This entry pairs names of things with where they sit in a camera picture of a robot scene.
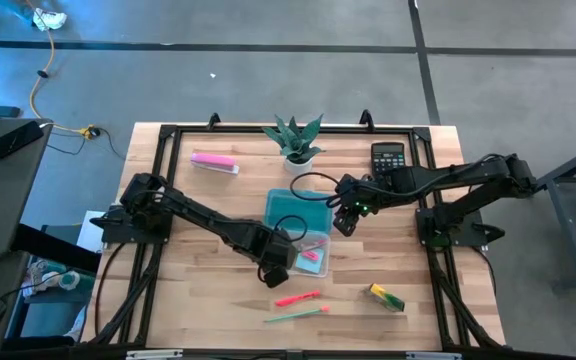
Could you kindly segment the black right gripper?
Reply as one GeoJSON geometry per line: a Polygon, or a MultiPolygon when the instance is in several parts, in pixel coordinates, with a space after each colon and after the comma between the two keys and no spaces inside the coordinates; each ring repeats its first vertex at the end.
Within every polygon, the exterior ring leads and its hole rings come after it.
{"type": "Polygon", "coordinates": [[[356,229],[359,215],[377,214],[376,201],[377,186],[375,179],[364,174],[361,178],[355,178],[350,174],[344,174],[335,187],[338,198],[338,213],[333,220],[334,227],[343,235],[352,235],[356,229]]]}

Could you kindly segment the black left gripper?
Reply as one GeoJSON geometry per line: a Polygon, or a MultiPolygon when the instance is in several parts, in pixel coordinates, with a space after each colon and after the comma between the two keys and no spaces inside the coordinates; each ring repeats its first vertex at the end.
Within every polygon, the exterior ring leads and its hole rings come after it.
{"type": "MultiPolygon", "coordinates": [[[[313,246],[312,241],[300,242],[296,245],[299,251],[306,251],[313,246]]],[[[255,258],[261,265],[274,265],[290,267],[296,257],[295,246],[292,239],[284,230],[262,228],[255,233],[255,258]]],[[[299,253],[295,260],[296,265],[310,265],[308,254],[299,253]]]]}

